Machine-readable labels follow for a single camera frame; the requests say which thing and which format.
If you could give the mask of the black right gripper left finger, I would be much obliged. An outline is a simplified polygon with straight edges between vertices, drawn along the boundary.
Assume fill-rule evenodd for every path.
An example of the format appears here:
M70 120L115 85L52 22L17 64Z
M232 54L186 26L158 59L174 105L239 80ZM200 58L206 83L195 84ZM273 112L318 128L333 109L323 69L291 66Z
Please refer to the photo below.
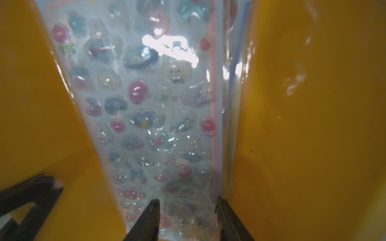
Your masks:
M160 226L160 201L153 199L147 205L123 241L157 241Z

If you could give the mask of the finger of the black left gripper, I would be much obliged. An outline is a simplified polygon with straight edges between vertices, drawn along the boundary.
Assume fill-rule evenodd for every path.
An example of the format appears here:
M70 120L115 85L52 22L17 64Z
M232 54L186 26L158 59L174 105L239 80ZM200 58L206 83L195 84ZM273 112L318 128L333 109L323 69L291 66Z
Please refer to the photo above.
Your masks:
M53 176L39 174L1 190L1 217L27 205L32 207L21 223L10 219L1 228L2 241L33 241L64 190Z

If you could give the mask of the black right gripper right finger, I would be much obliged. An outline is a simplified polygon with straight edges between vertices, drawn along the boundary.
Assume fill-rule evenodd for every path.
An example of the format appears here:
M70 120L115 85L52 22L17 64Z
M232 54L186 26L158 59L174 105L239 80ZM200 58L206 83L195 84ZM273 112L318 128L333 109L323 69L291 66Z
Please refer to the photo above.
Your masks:
M220 226L220 241L254 241L227 200L217 198L216 213Z

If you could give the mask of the yellow storage box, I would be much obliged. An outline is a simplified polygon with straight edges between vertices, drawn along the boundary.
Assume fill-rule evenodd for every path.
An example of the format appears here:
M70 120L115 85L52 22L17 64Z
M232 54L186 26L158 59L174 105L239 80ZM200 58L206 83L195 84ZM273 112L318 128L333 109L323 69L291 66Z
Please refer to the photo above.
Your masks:
M229 202L257 241L386 235L385 1L260 1ZM1 189L64 192L39 241L125 237L99 159L27 1L1 1Z

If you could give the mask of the light blue sticker sheet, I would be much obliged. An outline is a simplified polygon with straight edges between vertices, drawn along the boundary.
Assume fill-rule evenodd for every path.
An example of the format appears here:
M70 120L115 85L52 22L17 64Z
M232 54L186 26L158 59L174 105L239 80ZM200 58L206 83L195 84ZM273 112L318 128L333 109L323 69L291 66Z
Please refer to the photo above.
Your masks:
M221 1L35 1L127 231L217 241Z

